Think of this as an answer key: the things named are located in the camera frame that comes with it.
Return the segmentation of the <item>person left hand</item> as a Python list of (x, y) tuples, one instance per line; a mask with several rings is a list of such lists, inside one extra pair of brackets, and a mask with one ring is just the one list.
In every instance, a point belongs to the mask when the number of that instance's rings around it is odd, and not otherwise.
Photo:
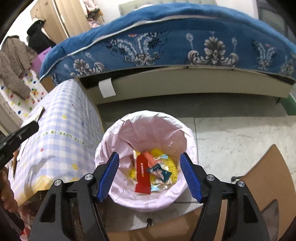
[(8, 210), (10, 213), (14, 213), (18, 210), (18, 204), (14, 198), (14, 193), (11, 190), (11, 185), (4, 169), (1, 170), (1, 182), (3, 183), (1, 200), (4, 204), (4, 209)]

